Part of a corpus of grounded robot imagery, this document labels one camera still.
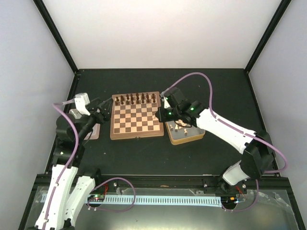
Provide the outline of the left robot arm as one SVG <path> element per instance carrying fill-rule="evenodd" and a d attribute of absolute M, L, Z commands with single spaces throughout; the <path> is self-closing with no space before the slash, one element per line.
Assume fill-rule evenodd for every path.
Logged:
<path fill-rule="evenodd" d="M 52 105 L 60 114 L 56 121 L 58 139 L 46 200 L 31 227 L 33 230 L 73 230 L 91 190 L 102 188 L 99 169 L 80 175 L 75 188 L 71 186 L 84 154 L 84 139 L 96 124 L 110 120 L 112 104 L 112 98 L 90 101 L 87 94 L 78 94 L 74 99 Z"/>

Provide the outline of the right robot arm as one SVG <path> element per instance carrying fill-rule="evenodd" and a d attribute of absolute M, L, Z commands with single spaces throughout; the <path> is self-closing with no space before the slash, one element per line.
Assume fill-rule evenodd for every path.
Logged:
<path fill-rule="evenodd" d="M 270 135 L 240 127 L 205 108 L 199 101 L 190 102 L 182 91 L 174 87 L 160 95 L 162 105 L 156 112 L 160 122 L 179 121 L 214 134 L 235 148 L 241 160 L 229 166 L 216 180 L 214 186 L 221 193 L 230 193 L 246 179 L 260 179 L 275 158 Z"/>

